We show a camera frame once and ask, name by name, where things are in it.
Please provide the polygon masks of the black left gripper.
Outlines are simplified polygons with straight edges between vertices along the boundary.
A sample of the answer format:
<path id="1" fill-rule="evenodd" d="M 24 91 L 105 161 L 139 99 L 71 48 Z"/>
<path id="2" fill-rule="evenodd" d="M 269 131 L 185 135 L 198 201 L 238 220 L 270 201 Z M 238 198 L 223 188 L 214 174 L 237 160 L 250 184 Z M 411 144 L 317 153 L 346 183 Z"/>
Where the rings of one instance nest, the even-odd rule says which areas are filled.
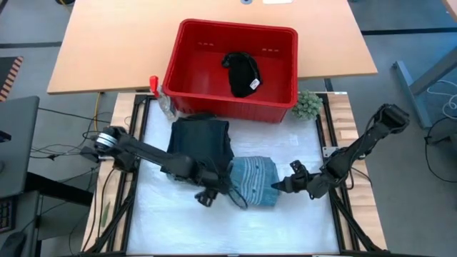
<path id="1" fill-rule="evenodd" d="M 195 182 L 197 186 L 203 186 L 204 190 L 197 193 L 194 198 L 203 206 L 211 207 L 219 193 L 226 195 L 231 187 L 231 179 L 226 172 L 218 168 L 200 168 Z"/>

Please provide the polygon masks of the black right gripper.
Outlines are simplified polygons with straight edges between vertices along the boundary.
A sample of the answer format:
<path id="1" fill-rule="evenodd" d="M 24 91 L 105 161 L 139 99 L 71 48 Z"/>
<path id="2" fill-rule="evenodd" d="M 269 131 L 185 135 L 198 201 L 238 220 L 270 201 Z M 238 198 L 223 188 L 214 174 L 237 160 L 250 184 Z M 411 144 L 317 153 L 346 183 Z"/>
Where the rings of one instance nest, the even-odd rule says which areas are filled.
<path id="1" fill-rule="evenodd" d="M 318 187 L 317 180 L 321 175 L 319 173 L 310 173 L 299 160 L 291 162 L 290 167 L 293 170 L 293 174 L 285 177 L 280 182 L 271 184 L 271 187 L 285 193 L 307 191 L 309 195 L 315 195 Z"/>

